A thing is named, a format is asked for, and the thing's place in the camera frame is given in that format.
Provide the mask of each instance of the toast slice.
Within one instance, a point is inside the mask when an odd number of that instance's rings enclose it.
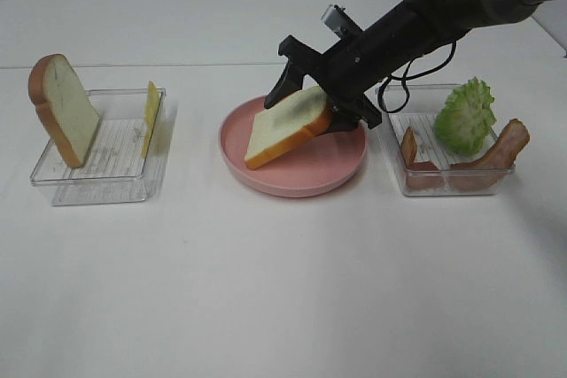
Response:
[[[29,75],[27,90],[65,163],[83,166],[100,117],[69,61],[58,53],[41,58]]]
[[[319,86],[299,90],[254,117],[245,155],[252,170],[322,134],[332,122],[327,94]]]

